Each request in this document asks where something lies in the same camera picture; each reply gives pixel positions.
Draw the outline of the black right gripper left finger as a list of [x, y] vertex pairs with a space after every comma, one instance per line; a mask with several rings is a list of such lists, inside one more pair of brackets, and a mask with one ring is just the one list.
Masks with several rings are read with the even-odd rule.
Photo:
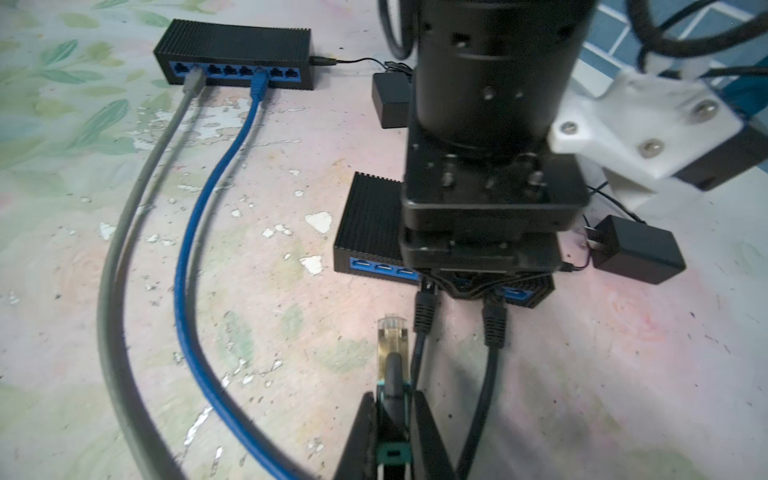
[[377, 404], [372, 392], [360, 401], [334, 480], [372, 480], [376, 478]]

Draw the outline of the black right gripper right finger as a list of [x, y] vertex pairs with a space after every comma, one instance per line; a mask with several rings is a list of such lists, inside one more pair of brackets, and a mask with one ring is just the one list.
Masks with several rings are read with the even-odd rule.
[[411, 478], [456, 479], [432, 411], [422, 391], [413, 393], [410, 416]]

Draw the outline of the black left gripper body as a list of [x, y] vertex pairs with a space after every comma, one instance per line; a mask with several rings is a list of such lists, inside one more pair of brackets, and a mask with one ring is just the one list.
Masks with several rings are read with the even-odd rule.
[[455, 299], [558, 271], [558, 235], [589, 201], [576, 157], [545, 143], [481, 152], [408, 131], [399, 245], [404, 264]]

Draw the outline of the black network switch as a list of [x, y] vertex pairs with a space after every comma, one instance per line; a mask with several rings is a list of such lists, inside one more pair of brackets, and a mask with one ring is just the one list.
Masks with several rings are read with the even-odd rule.
[[420, 285], [400, 252], [400, 191], [397, 180], [354, 174], [333, 246], [335, 272]]
[[276, 89], [313, 90], [311, 31], [173, 20], [154, 49], [167, 82], [181, 85], [195, 68], [215, 86], [247, 87], [263, 69]]

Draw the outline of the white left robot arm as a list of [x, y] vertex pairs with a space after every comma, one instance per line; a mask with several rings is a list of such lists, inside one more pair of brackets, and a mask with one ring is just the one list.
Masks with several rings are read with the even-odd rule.
[[[336, 477], [464, 479], [507, 340], [508, 307], [532, 308], [565, 267], [557, 236], [588, 204], [575, 157], [547, 143], [592, 1], [404, 1], [388, 44], [415, 55], [406, 82], [405, 174], [356, 173], [334, 242], [336, 271], [417, 286], [414, 322], [378, 327], [379, 375]], [[461, 454], [448, 457], [418, 382], [439, 300], [482, 304], [488, 350]]]

